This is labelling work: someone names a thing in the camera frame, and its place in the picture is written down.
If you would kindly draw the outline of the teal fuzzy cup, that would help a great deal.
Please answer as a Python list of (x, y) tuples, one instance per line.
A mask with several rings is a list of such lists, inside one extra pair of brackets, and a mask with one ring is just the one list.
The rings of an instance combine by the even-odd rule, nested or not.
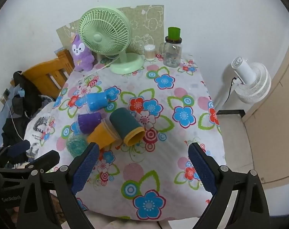
[(68, 138), (67, 150), (73, 158), (80, 156), (88, 146), (88, 142), (83, 135), (74, 135)]

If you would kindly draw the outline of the blue fuzzy cup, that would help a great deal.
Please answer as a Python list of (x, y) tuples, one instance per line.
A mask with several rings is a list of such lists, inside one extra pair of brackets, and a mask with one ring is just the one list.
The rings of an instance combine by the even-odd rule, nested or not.
[(87, 105), (87, 110), (90, 113), (96, 112), (108, 106), (108, 98), (105, 92), (89, 93), (84, 97)]

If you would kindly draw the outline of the purple fuzzy cup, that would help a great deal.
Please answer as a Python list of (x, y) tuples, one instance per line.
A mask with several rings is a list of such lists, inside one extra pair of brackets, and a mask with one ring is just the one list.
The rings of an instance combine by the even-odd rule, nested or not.
[(102, 116), (100, 112), (78, 114), (75, 125), (78, 133), (90, 134), (101, 123)]

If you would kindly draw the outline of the orange fuzzy cup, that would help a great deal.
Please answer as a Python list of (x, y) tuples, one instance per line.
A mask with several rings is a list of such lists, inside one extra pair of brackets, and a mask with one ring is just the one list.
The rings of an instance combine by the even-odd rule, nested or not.
[(106, 119), (102, 119), (100, 124), (96, 126), (94, 131), (87, 137), (87, 142), (89, 144), (97, 144), (99, 149), (103, 149), (119, 140), (120, 137), (114, 126)]

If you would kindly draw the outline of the dark teal yellow-rim cup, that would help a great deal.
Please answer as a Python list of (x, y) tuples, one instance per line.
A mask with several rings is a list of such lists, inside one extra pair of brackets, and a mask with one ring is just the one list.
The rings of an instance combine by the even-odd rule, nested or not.
[(126, 108), (118, 108), (109, 117), (120, 138), (127, 146), (137, 144), (145, 135), (145, 129)]

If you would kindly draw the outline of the white printed t-shirt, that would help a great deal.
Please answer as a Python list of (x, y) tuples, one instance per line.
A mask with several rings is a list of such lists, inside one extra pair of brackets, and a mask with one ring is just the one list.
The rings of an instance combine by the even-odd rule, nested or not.
[(56, 119), (51, 114), (54, 104), (55, 102), (48, 103), (27, 125), (24, 139), (30, 143), (30, 148), (26, 150), (29, 161), (43, 154), (43, 147), (48, 147), (50, 138), (55, 133)]

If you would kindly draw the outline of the pile of dark clothes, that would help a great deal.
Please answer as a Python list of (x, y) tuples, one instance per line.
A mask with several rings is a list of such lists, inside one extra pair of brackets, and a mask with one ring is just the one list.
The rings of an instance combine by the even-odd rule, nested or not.
[(24, 139), (27, 125), (36, 114), (54, 98), (26, 92), (19, 85), (17, 94), (10, 100), (9, 117), (2, 127), (3, 146), (12, 146)]

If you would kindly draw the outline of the wooden chair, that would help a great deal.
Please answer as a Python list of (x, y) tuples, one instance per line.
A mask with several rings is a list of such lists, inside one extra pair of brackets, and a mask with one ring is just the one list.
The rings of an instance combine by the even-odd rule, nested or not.
[(56, 98), (74, 69), (73, 58), (67, 49), (56, 53), (54, 60), (37, 64), (26, 71), (13, 74), (10, 84), (26, 92)]

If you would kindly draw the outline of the floral tablecloth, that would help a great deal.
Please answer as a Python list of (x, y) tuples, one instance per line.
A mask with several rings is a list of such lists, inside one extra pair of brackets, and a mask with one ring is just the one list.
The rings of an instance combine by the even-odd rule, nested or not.
[(130, 74), (112, 73), (106, 58), (90, 72), (73, 72), (56, 101), (27, 125), (30, 156), (56, 150), (59, 165), (69, 165), (86, 138), (77, 125), (77, 116), (89, 111), (84, 95), (101, 92), (109, 100), (102, 118), (125, 108), (144, 136), (132, 146), (114, 142), (101, 150), (76, 195), (81, 207), (132, 220), (201, 216), (212, 195), (189, 160), (188, 147), (199, 144), (220, 165), (225, 151), (213, 102), (191, 55), (176, 68), (165, 66), (159, 54)]

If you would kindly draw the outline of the purple plush toy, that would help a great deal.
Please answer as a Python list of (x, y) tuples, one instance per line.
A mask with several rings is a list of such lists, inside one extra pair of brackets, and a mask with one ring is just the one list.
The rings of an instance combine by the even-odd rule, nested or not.
[(78, 34), (73, 38), (71, 49), (74, 70), (78, 72), (92, 70), (95, 58)]

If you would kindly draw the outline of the white floor fan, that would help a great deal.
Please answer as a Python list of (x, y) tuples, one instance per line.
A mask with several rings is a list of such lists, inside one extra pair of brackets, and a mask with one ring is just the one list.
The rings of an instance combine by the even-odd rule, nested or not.
[(239, 56), (232, 61), (231, 68), (236, 76), (230, 83), (228, 93), (223, 94), (216, 103), (216, 111), (221, 110), (232, 93), (245, 104), (258, 103), (267, 96), (272, 79), (264, 64), (259, 62), (249, 64), (246, 59)]

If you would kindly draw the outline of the green desk fan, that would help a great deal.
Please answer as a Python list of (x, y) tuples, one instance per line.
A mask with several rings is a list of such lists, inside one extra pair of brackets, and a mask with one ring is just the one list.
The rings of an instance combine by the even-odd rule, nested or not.
[(88, 10), (80, 18), (79, 36), (91, 51), (115, 57), (110, 63), (110, 70), (115, 74), (129, 74), (144, 65), (142, 55), (126, 51), (131, 43), (132, 29), (120, 10), (107, 7)]

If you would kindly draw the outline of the small glass candle jar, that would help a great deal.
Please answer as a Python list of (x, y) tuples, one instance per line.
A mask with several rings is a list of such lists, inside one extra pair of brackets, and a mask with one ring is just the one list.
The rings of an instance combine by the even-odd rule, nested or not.
[(147, 61), (155, 60), (155, 45), (153, 44), (146, 44), (144, 46), (144, 58)]

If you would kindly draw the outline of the glass jar green lid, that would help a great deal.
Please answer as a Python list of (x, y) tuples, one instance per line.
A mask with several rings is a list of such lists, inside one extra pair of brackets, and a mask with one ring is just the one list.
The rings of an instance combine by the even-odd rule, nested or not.
[(182, 55), (181, 29), (178, 27), (169, 27), (165, 42), (160, 45), (160, 54), (163, 56), (165, 66), (179, 67)]

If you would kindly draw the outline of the beige patterned board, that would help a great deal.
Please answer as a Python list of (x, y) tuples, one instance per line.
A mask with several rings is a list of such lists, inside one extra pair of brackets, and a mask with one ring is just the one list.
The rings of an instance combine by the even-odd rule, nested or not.
[[(164, 42), (164, 5), (140, 5), (136, 7), (118, 8), (130, 21), (132, 38), (127, 52), (144, 54), (144, 46), (148, 44), (159, 48)], [(73, 36), (78, 32), (80, 19), (57, 29), (58, 37), (63, 45), (71, 51)]]

